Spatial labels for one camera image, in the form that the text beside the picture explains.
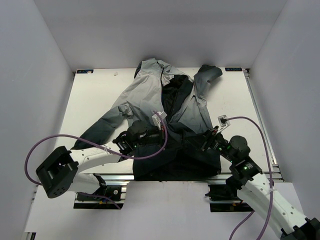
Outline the grey gradient zip jacket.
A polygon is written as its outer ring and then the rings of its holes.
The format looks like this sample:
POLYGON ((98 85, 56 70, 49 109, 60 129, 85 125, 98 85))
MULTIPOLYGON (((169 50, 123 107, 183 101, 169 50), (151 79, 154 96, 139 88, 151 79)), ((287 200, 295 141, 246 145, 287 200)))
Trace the grey gradient zip jacket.
POLYGON ((73 146, 74 150, 105 144, 120 124, 142 121, 153 125, 163 114, 166 144, 138 147, 131 171, 137 181, 188 181, 220 174, 221 158, 212 149, 199 151, 186 138, 212 130, 207 95, 222 70, 204 64, 194 76, 155 58, 141 61, 133 82, 111 109, 90 126, 73 146))

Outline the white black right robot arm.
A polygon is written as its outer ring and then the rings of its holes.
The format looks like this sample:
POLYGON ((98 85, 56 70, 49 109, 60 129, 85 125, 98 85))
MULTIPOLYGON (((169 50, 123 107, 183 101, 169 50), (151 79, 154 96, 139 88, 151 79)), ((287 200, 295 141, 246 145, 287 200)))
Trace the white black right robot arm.
POLYGON ((224 139, 217 129, 190 136, 185 141, 198 151, 215 150, 228 160, 231 176, 225 181, 226 195, 241 199, 267 221, 274 233, 282 240, 318 240, 320 222, 309 219, 276 189, 272 180, 249 156, 247 140, 239 135, 224 139))

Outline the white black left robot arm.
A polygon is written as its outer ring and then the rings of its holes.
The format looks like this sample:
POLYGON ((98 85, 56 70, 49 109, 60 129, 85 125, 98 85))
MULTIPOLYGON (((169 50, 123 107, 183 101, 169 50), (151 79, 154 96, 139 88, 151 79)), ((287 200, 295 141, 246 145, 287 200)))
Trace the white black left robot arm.
POLYGON ((135 121, 116 139, 104 145, 80 150, 57 147, 36 169, 46 195, 57 198, 65 192, 84 192, 99 200, 105 196, 106 183, 96 173, 85 171, 97 166, 116 163, 119 158, 134 159, 139 147, 156 146, 160 149, 146 156, 152 158, 162 152, 168 141, 165 125, 148 127, 143 121, 135 121))

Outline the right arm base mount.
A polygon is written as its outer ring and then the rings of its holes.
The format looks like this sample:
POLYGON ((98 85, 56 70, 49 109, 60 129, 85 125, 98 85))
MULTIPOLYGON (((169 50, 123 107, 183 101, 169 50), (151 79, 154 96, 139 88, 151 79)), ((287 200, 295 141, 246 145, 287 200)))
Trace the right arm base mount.
POLYGON ((246 213, 253 209, 239 197, 237 190, 226 184, 209 184, 205 198, 209 201, 211 213, 246 213))

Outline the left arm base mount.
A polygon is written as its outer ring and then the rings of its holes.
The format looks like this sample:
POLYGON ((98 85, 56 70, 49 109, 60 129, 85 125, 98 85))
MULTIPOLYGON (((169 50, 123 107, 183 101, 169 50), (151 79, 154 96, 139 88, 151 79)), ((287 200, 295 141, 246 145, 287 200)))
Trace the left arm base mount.
POLYGON ((95 195, 88 196, 76 194, 73 208, 87 210, 120 210, 126 199, 127 180, 106 181, 106 189, 100 190, 95 195))

